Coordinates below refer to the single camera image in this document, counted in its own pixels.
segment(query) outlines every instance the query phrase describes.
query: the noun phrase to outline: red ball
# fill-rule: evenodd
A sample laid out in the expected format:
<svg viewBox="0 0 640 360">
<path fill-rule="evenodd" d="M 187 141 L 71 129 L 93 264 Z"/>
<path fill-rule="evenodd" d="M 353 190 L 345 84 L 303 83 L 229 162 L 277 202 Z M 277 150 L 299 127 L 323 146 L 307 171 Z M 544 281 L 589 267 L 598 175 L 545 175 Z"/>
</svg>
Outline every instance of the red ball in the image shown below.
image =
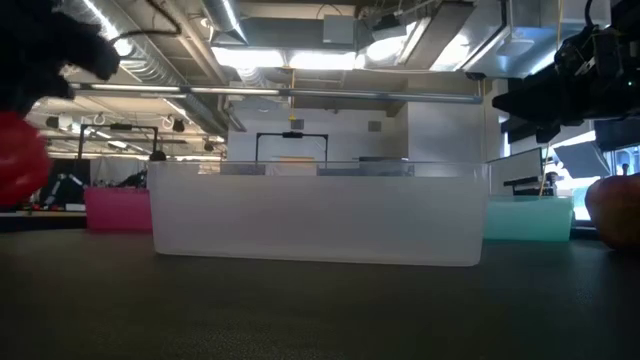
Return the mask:
<svg viewBox="0 0 640 360">
<path fill-rule="evenodd" d="M 15 205 L 47 183 L 46 140 L 17 113 L 0 113 L 0 205 Z"/>
</svg>

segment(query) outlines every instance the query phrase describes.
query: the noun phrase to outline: red object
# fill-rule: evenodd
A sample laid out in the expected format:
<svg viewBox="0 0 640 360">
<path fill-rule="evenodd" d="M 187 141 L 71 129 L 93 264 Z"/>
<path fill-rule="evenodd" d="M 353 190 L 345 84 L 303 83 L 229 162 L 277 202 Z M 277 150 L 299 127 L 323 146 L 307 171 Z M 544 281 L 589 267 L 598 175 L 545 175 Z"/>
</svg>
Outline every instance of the red object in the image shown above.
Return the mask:
<svg viewBox="0 0 640 360">
<path fill-rule="evenodd" d="M 0 113 L 0 205 L 15 205 L 47 183 L 46 140 L 17 113 Z"/>
<path fill-rule="evenodd" d="M 587 191 L 585 205 L 605 244 L 640 253 L 640 175 L 596 181 Z"/>
<path fill-rule="evenodd" d="M 152 233 L 147 189 L 91 187 L 84 201 L 90 231 Z"/>
</svg>

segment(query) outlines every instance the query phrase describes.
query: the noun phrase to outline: black frame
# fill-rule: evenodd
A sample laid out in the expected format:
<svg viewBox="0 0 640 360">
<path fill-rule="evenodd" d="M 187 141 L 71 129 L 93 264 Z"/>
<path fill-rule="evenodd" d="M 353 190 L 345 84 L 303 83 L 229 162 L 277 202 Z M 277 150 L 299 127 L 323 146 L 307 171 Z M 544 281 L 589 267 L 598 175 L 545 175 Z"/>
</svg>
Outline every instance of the black frame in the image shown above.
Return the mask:
<svg viewBox="0 0 640 360">
<path fill-rule="evenodd" d="M 141 125 L 129 125 L 129 124 L 111 124 L 111 125 L 94 125 L 94 124 L 82 124 L 80 125 L 80 141 L 78 144 L 78 159 L 82 159 L 82 150 L 84 147 L 84 131 L 89 128 L 109 128 L 112 130 L 125 130 L 131 131 L 132 129 L 151 129 L 153 130 L 153 151 L 156 152 L 158 147 L 158 127 L 157 126 L 141 126 Z"/>
<path fill-rule="evenodd" d="M 321 137 L 324 139 L 324 162 L 329 161 L 329 135 L 328 134 L 305 134 L 301 132 L 283 132 L 283 133 L 257 133 L 256 134 L 256 162 L 258 162 L 258 154 L 260 153 L 260 138 L 263 136 L 280 136 L 283 139 L 302 139 L 305 137 Z"/>
</svg>

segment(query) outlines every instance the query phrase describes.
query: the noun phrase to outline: black cable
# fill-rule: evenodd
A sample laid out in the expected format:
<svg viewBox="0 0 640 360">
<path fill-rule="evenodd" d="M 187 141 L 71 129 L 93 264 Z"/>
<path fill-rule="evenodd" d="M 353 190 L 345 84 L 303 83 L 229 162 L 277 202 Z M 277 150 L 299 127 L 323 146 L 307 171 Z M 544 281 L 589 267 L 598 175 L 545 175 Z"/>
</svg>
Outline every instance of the black cable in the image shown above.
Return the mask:
<svg viewBox="0 0 640 360">
<path fill-rule="evenodd" d="M 173 25 L 175 30 L 149 29 L 149 30 L 127 31 L 127 32 L 125 32 L 123 34 L 120 34 L 120 35 L 114 37 L 113 39 L 109 40 L 109 43 L 111 45 L 113 45 L 116 42 L 118 42 L 118 40 L 122 40 L 122 39 L 125 39 L 125 38 L 130 38 L 132 36 L 138 36 L 138 35 L 165 35 L 165 36 L 180 36 L 180 35 L 182 35 L 182 27 L 180 27 L 180 24 L 178 23 L 178 21 L 176 21 L 176 19 L 174 19 L 173 16 L 171 16 L 171 14 L 169 14 L 167 12 L 167 10 L 163 9 L 154 0 L 145 0 L 145 1 L 147 2 L 147 4 L 149 4 L 149 6 L 151 6 L 157 12 L 159 12 L 160 15 L 162 15 L 167 21 L 169 21 L 171 23 L 171 25 Z"/>
<path fill-rule="evenodd" d="M 324 9 L 325 6 L 331 6 L 332 8 L 336 9 L 336 11 L 338 12 L 338 14 L 343 15 L 342 11 L 340 11 L 340 9 L 338 9 L 335 5 L 333 4 L 322 4 L 322 6 L 320 6 L 320 8 L 318 9 L 318 12 L 316 13 L 316 19 L 320 16 L 320 11 L 322 11 L 322 9 Z"/>
<path fill-rule="evenodd" d="M 587 5 L 584 7 L 584 19 L 589 27 L 593 26 L 593 21 L 591 20 L 591 3 L 593 3 L 593 0 L 587 0 Z"/>
</svg>

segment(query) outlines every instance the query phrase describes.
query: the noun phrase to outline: ceiling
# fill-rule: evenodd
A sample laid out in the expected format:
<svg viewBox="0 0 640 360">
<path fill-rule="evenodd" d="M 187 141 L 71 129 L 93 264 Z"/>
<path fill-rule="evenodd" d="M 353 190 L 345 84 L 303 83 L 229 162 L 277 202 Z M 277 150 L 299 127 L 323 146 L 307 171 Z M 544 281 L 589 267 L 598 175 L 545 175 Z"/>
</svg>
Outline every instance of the ceiling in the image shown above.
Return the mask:
<svg viewBox="0 0 640 360">
<path fill-rule="evenodd" d="M 92 0 L 69 0 L 75 2 Z M 102 0 L 96 2 L 99 5 L 108 4 L 120 11 L 122 17 L 142 29 L 169 29 L 170 24 L 159 16 L 144 0 Z M 169 70 L 175 72 L 178 78 L 184 83 L 191 85 L 227 85 L 228 81 L 239 81 L 236 71 L 230 67 L 221 67 L 215 61 L 213 54 L 208 48 L 209 29 L 203 25 L 204 19 L 201 0 L 165 0 L 161 1 L 166 8 L 179 12 L 186 19 L 183 23 L 183 36 L 179 38 L 149 36 L 146 50 L 156 54 L 157 57 L 168 64 Z M 322 17 L 324 14 L 336 14 L 338 11 L 343 14 L 357 16 L 363 9 L 374 8 L 384 4 L 385 8 L 398 5 L 397 0 L 374 1 L 374 0 L 334 0 L 332 6 L 323 6 L 318 0 L 279 0 L 277 3 L 267 0 L 237 1 L 237 7 L 242 17 L 273 17 L 273 18 L 300 18 L 314 19 Z M 198 46 L 209 51 L 213 61 L 208 61 L 202 52 L 196 51 Z M 265 77 L 275 84 L 288 86 L 292 81 L 291 72 L 279 69 L 263 69 Z M 98 82 L 95 77 L 83 71 L 78 71 L 68 76 L 72 82 Z M 139 84 L 136 77 L 123 68 L 110 80 L 114 84 Z M 398 73 L 397 70 L 380 69 L 376 71 L 312 71 L 297 70 L 295 72 L 295 86 L 299 88 L 318 89 L 344 89 L 344 90 L 376 90 L 376 91 L 405 91 L 415 90 L 434 93 L 450 94 L 473 94 L 477 93 L 477 84 L 466 79 L 461 73 Z M 44 124 L 46 118 L 51 115 L 69 114 L 74 119 L 91 123 L 98 114 L 105 115 L 106 123 L 124 122 L 140 125 L 150 125 L 159 127 L 163 139 L 183 140 L 184 144 L 171 144 L 164 150 L 170 155 L 198 154 L 202 152 L 203 137 L 206 137 L 201 130 L 200 119 L 197 115 L 191 115 L 194 122 L 186 121 L 186 131 L 182 134 L 172 133 L 166 127 L 167 116 L 183 118 L 184 114 L 169 105 L 161 98 L 141 98 L 123 97 L 113 94 L 80 94 L 74 101 L 60 99 L 46 99 L 39 103 L 34 112 L 29 116 L 29 120 L 40 128 L 46 128 Z M 215 111 L 219 102 L 216 96 L 199 96 L 198 101 L 204 104 L 211 111 Z M 260 99 L 248 99 L 237 103 L 236 108 L 250 107 L 260 110 L 269 110 L 268 106 L 288 106 L 286 102 L 275 104 L 264 102 Z M 325 99 L 300 97 L 295 99 L 295 106 L 298 108 L 328 109 L 339 111 L 342 109 L 359 110 L 381 110 L 387 111 L 389 116 L 394 116 L 399 109 L 397 103 L 380 102 L 368 100 L 349 99 Z M 52 137 L 73 136 L 66 130 L 48 130 L 47 134 Z M 130 134 L 132 137 L 144 139 L 140 134 Z M 56 140 L 53 148 L 57 150 L 67 149 L 74 151 L 77 148 L 67 140 Z M 150 144 L 137 143 L 143 149 L 151 149 Z M 104 150 L 104 142 L 88 145 L 90 150 Z M 226 149 L 220 145 L 219 152 Z"/>
</svg>

